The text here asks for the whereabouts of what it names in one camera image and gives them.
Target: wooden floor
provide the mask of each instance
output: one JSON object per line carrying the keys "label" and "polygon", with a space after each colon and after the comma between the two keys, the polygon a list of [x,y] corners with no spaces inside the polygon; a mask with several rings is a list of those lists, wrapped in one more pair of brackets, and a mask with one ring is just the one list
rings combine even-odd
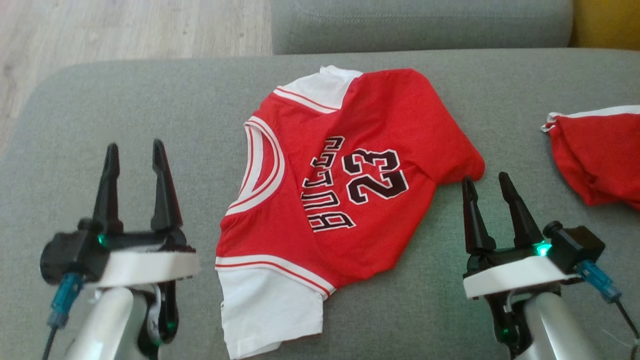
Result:
{"label": "wooden floor", "polygon": [[0,157],[33,89],[77,63],[271,54],[270,0],[0,0]]}

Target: yellow object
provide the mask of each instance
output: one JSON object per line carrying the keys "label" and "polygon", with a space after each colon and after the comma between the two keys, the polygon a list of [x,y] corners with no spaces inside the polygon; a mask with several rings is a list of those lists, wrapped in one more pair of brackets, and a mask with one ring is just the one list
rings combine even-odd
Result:
{"label": "yellow object", "polygon": [[573,0],[570,45],[640,50],[640,0]]}

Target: white wire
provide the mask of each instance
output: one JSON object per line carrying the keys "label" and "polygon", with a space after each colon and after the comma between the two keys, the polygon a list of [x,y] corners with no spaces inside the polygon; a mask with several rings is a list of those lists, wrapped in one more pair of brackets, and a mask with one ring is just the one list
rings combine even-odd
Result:
{"label": "white wire", "polygon": [[610,337],[614,338],[615,340],[617,340],[619,343],[621,343],[622,345],[625,345],[628,348],[632,348],[632,345],[629,345],[627,343],[625,343],[624,341],[618,339],[617,337],[613,336],[613,334],[611,334],[609,331],[606,331],[605,329],[600,329],[602,330],[605,334],[609,335]]}

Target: couch cushion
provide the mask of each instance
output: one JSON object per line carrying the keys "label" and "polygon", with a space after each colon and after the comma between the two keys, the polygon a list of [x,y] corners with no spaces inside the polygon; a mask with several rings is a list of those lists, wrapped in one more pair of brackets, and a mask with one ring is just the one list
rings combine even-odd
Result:
{"label": "couch cushion", "polygon": [[[120,146],[120,218],[126,229],[148,229],[156,183],[152,140],[159,137],[183,230],[202,261],[200,275],[178,285],[180,329],[165,358],[227,358],[214,252],[218,224],[246,165],[242,123],[276,85],[327,64],[362,71],[413,67],[426,75],[484,156],[486,174],[476,187],[499,246],[513,238],[497,179],[506,171],[539,226],[584,224],[602,237],[607,250],[599,263],[625,293],[632,316],[640,317],[640,214],[622,204],[586,207],[557,172],[540,132],[551,111],[637,103],[639,53],[478,50],[107,62],[71,67],[43,83],[0,158],[0,323],[8,327],[0,338],[2,357],[41,355],[54,288],[40,278],[40,252],[56,231],[71,231],[92,213],[109,142]],[[460,186],[439,188],[394,270],[329,298],[322,335],[285,343],[261,358],[506,359],[486,302],[465,298],[462,217]],[[88,314],[88,295],[59,333],[53,359],[63,357]],[[604,334],[631,341],[614,306],[586,284],[565,287],[563,296],[603,358],[628,356],[627,347]]]}
{"label": "couch cushion", "polygon": [[571,0],[274,0],[275,54],[565,47]]}

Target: black cable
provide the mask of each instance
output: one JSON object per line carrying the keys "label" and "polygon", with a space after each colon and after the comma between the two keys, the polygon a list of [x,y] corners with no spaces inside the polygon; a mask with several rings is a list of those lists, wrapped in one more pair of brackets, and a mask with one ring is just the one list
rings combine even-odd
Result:
{"label": "black cable", "polygon": [[49,333],[49,339],[47,340],[47,345],[44,348],[44,354],[42,354],[42,360],[47,360],[49,358],[49,352],[51,352],[51,347],[53,346],[53,338],[56,337],[57,331],[58,331],[57,326],[51,327],[51,332]]}
{"label": "black cable", "polygon": [[629,327],[631,328],[631,332],[634,333],[635,339],[634,339],[634,346],[631,348],[631,360],[635,360],[636,354],[638,351],[638,341],[640,340],[640,332],[638,331],[638,328],[636,327],[634,322],[631,321],[631,317],[629,317],[629,314],[627,313],[627,310],[625,310],[625,307],[622,306],[620,299],[616,299],[614,302],[616,303],[618,310],[620,310],[622,317],[625,318],[627,325],[629,325]]}

